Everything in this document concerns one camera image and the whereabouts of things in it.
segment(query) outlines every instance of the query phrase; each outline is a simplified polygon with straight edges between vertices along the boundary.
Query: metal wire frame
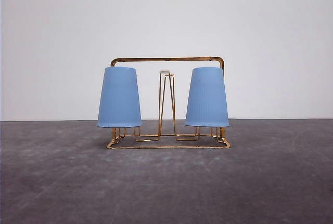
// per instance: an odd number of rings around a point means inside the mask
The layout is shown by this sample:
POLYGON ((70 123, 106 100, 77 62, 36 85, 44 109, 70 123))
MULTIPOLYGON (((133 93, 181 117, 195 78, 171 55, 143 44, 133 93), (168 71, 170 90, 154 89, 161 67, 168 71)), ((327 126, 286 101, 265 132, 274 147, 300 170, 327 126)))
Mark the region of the metal wire frame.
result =
MULTIPOLYGON (((115 66, 117 62, 138 62, 138 61, 207 61, 215 60, 220 63, 220 67, 223 70, 224 75, 224 61, 220 57, 175 57, 175 58, 118 58, 114 59, 111 62, 111 66, 115 66)), ((225 138, 225 128, 216 127, 216 134, 213 134, 212 127, 210 127, 210 134, 201 134, 200 127, 195 127, 195 132, 193 134, 178 134, 177 133, 177 122, 176 122, 176 113, 175 113, 175 77, 174 74, 171 74, 168 70, 160 71, 159 76, 159 114, 158 114, 158 133, 157 134, 142 134, 141 127, 138 127, 138 133, 136 132, 136 127, 134 127, 133 134, 126 134, 126 128, 124 128, 124 134, 120 134, 120 128, 112 128, 112 139, 107 145, 108 149, 161 149, 161 148, 230 148, 231 145, 225 138), (162 92, 162 75, 164 75, 163 81, 163 92, 162 92), (172 105, 172 114, 173 114, 173 125, 174 133, 173 134, 163 134, 162 133, 162 124, 163 124, 163 110, 164 110, 164 99, 165 99, 165 85, 167 77, 169 78, 170 86, 170 96, 171 96, 171 105, 172 105), (144 142, 144 141, 159 141, 162 136, 174 136, 176 141, 198 141, 200 136, 211 136, 216 138, 218 143, 223 143, 224 146, 130 146, 130 147, 115 147, 114 144, 118 144, 121 138, 126 136, 134 136, 135 141, 144 142), (139 139, 138 137, 155 137, 149 139, 139 139)))

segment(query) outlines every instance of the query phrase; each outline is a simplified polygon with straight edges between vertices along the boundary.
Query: blue plastic cup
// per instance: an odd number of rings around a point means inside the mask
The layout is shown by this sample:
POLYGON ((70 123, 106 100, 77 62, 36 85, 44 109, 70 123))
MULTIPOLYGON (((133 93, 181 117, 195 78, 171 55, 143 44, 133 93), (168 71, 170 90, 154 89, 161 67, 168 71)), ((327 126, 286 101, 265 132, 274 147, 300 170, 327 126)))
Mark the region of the blue plastic cup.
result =
POLYGON ((230 126, 221 68, 193 69, 185 124, 202 127, 230 126))
POLYGON ((141 125, 135 69, 105 68, 97 126, 123 128, 141 125))

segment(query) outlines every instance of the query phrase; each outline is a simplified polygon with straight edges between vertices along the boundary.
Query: white backdrop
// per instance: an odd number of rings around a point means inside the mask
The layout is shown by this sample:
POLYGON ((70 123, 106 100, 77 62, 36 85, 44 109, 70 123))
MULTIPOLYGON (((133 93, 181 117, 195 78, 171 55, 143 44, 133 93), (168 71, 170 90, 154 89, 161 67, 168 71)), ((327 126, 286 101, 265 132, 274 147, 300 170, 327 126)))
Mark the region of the white backdrop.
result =
MULTIPOLYGON (((5 121, 97 119, 113 58, 167 56, 223 57, 230 118, 333 117, 333 0, 1 0, 1 7, 5 121)), ((217 64, 132 65, 142 118, 157 117, 161 69, 176 75, 184 118, 191 69, 201 65, 217 64)))

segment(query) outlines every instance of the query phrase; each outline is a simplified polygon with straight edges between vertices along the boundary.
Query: concrete floor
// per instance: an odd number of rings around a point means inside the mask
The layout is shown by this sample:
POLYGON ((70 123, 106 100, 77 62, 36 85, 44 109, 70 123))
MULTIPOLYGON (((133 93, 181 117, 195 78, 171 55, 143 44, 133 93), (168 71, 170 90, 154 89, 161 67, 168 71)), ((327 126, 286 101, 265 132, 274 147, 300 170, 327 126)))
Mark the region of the concrete floor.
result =
POLYGON ((333 223, 333 120, 230 123, 230 149, 107 150, 96 121, 2 122, 2 223, 333 223))

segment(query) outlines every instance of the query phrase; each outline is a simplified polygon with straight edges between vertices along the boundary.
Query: blue cup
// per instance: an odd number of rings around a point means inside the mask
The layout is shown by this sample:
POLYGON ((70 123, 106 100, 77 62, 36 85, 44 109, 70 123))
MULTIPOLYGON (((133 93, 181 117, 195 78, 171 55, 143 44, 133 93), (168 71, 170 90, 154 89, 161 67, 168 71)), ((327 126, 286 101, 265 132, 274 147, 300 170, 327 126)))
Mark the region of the blue cup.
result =
POLYGON ((97 126, 125 128, 141 125, 135 69, 105 68, 97 126))
POLYGON ((221 68, 193 69, 185 124, 202 127, 230 126, 221 68))

